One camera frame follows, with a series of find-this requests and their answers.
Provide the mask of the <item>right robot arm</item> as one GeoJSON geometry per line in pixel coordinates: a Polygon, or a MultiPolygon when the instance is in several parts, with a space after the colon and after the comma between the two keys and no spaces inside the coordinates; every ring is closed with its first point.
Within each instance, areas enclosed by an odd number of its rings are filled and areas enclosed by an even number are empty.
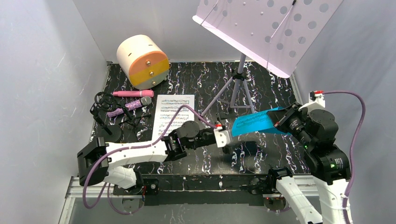
{"type": "Polygon", "coordinates": [[[270,169],[267,186],[283,195],[302,224],[350,224],[345,191],[352,174],[347,155],[334,143],[338,131],[335,117],[323,109],[299,107],[295,103],[267,115],[278,131],[291,134],[304,146],[304,159],[317,187],[321,212],[315,210],[286,167],[270,169]]]}

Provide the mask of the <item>lilac music stand tripod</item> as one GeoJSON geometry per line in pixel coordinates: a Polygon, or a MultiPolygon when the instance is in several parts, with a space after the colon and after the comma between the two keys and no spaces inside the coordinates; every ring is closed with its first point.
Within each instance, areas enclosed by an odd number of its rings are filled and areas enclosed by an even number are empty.
{"type": "Polygon", "coordinates": [[[202,0],[193,20],[288,78],[340,5],[340,0],[202,0]]]}

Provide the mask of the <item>white sheet music page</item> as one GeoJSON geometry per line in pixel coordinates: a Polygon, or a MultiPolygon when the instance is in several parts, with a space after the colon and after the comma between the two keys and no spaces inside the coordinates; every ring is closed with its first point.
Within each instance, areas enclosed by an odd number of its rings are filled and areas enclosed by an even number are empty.
{"type": "MultiPolygon", "coordinates": [[[[194,102],[194,95],[157,95],[152,140],[161,136],[180,106],[188,105],[193,109],[194,102]]],[[[166,135],[189,120],[194,120],[194,113],[187,108],[182,108],[171,123],[166,135]]]]}

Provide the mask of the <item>black tripod microphone stand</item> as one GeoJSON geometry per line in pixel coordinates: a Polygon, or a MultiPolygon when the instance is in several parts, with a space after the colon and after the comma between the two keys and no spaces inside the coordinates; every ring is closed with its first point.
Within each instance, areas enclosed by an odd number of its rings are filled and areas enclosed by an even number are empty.
{"type": "Polygon", "coordinates": [[[136,127],[142,118],[150,118],[151,115],[133,117],[130,111],[139,109],[144,106],[148,106],[151,103],[152,103],[152,99],[148,96],[147,97],[144,96],[130,103],[122,104],[118,102],[112,94],[102,91],[102,92],[98,92],[95,95],[94,103],[90,109],[90,113],[92,114],[94,120],[101,127],[106,126],[106,124],[99,116],[100,111],[106,112],[107,116],[110,118],[125,114],[127,118],[124,121],[120,122],[119,124],[121,125],[127,123],[133,127],[136,127]]]}

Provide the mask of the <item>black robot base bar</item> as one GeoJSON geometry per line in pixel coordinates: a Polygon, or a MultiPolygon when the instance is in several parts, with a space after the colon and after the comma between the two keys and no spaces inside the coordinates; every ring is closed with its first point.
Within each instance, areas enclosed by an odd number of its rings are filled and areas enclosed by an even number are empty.
{"type": "Polygon", "coordinates": [[[146,187],[146,206],[166,204],[248,204],[282,210],[287,203],[272,190],[266,175],[154,175],[143,174],[131,189],[115,186],[113,193],[136,199],[146,187]]]}

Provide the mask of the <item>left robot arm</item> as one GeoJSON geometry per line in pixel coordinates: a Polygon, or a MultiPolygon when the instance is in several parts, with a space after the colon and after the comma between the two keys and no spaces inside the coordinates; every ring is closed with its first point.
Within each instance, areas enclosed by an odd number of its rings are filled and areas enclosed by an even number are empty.
{"type": "Polygon", "coordinates": [[[198,123],[192,120],[163,136],[156,144],[148,141],[113,143],[98,137],[77,154],[79,183],[88,187],[107,182],[129,189],[141,185],[142,181],[138,172],[126,165],[175,161],[186,157],[187,149],[209,145],[226,150],[231,142],[231,131],[225,125],[200,129],[198,123]]]}

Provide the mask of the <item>silver mesh studio microphone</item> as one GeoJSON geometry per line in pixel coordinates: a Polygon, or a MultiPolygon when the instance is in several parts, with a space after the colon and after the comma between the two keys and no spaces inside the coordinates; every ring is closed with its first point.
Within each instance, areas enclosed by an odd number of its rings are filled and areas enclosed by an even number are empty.
{"type": "MultiPolygon", "coordinates": [[[[138,109],[144,106],[148,106],[152,103],[152,99],[150,97],[142,97],[139,100],[135,100],[133,102],[127,103],[125,104],[125,107],[127,108],[128,111],[134,110],[134,109],[138,109]]],[[[122,108],[118,108],[113,112],[107,112],[107,116],[112,118],[112,117],[116,117],[118,115],[123,114],[124,111],[122,108]]]]}

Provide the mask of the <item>pink microphone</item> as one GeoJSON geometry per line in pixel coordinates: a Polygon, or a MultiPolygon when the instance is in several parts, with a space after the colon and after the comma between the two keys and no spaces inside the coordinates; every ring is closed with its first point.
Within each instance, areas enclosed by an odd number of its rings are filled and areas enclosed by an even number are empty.
{"type": "Polygon", "coordinates": [[[140,91],[114,91],[112,93],[116,97],[154,97],[152,90],[140,90],[140,91]]]}

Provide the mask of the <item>blue sheet music page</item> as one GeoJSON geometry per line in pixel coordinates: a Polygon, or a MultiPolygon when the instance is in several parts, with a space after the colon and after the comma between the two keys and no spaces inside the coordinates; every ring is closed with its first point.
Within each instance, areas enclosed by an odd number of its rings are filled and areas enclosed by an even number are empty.
{"type": "Polygon", "coordinates": [[[237,117],[231,129],[232,136],[236,137],[254,132],[290,135],[290,133],[283,133],[277,130],[267,115],[269,111],[278,111],[281,109],[282,107],[277,107],[237,117]]]}

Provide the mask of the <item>black round-base mic stand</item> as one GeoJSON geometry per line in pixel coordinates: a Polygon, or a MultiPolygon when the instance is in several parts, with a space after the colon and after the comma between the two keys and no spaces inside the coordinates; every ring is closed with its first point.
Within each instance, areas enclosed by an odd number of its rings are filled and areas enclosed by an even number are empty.
{"type": "Polygon", "coordinates": [[[101,131],[98,131],[98,136],[103,137],[105,142],[118,143],[123,136],[121,127],[118,125],[107,125],[103,119],[99,117],[100,110],[102,110],[101,106],[96,103],[93,103],[92,107],[90,108],[90,113],[92,114],[93,119],[101,128],[101,131]]]}

